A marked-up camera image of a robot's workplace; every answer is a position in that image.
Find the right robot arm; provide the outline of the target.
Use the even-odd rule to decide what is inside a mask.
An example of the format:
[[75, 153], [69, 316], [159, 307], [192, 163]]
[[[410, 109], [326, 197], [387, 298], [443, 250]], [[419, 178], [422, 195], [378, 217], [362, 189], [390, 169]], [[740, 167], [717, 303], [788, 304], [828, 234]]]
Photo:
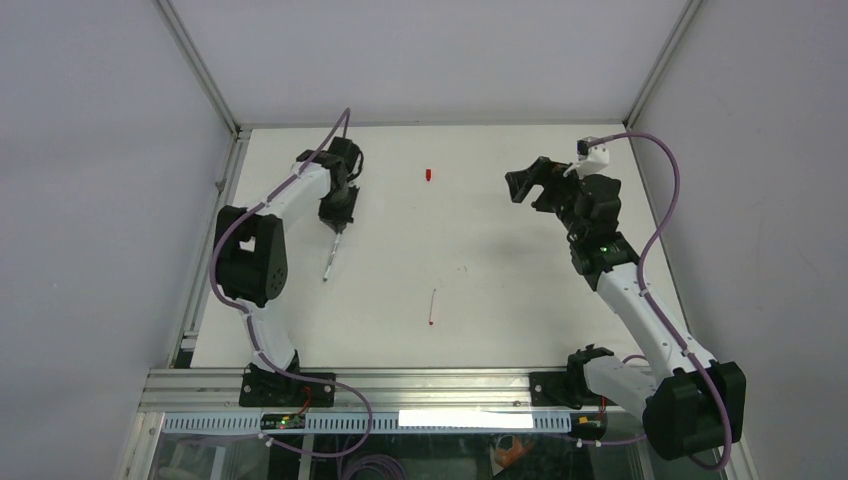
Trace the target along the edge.
[[619, 230], [620, 181], [579, 176], [572, 165], [547, 157], [506, 173], [505, 180], [516, 204], [541, 187], [532, 207], [565, 226], [577, 274], [624, 323], [651, 369], [641, 373], [613, 351], [588, 345], [570, 354], [564, 369], [530, 374], [532, 404], [579, 409], [608, 400], [641, 422], [665, 460], [738, 442], [745, 374], [676, 327], [653, 296], [641, 257]]

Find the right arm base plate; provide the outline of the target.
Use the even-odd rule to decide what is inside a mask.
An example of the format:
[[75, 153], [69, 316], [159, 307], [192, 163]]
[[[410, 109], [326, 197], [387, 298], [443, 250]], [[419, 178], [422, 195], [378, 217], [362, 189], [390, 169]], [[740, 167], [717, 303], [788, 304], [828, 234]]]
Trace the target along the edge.
[[575, 370], [535, 371], [528, 374], [534, 407], [564, 406], [581, 409], [594, 401], [584, 377]]

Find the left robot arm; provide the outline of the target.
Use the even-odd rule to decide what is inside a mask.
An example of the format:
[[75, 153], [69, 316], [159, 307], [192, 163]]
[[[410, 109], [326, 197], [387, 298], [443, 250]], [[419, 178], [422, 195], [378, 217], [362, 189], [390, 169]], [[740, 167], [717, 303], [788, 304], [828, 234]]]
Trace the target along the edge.
[[357, 144], [335, 137], [328, 148], [299, 155], [290, 177], [256, 206], [226, 205], [217, 214], [209, 265], [212, 291], [244, 320], [252, 349], [250, 366], [269, 372], [262, 392], [277, 406], [294, 403], [301, 382], [311, 380], [300, 373], [292, 341], [275, 340], [267, 333], [269, 307], [288, 280], [286, 231], [316, 207], [320, 222], [339, 241], [354, 222], [359, 194], [355, 181], [363, 164], [364, 153]]

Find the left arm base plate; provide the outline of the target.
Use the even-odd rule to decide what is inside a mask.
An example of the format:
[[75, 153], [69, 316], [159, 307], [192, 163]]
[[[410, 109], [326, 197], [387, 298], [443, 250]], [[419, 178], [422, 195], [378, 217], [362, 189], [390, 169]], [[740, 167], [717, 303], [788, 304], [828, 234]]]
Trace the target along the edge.
[[313, 373], [308, 381], [269, 372], [249, 364], [242, 375], [238, 405], [243, 408], [329, 408], [335, 403], [335, 381], [330, 372]]

